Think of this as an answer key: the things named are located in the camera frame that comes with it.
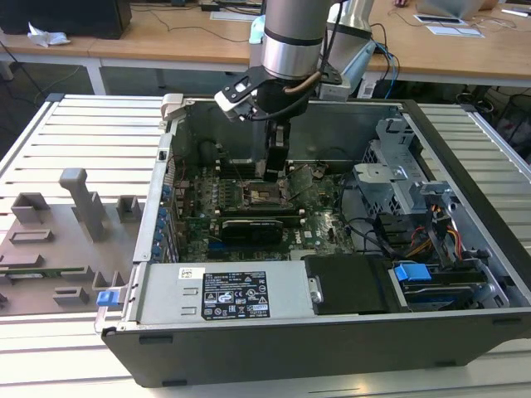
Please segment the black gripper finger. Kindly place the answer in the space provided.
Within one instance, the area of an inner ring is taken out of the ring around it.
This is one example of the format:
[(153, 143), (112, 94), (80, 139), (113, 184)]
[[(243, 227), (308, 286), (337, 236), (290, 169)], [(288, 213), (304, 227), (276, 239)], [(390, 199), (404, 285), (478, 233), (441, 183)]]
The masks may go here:
[(276, 181), (290, 149), (290, 121), (268, 120), (265, 132), (265, 180)]

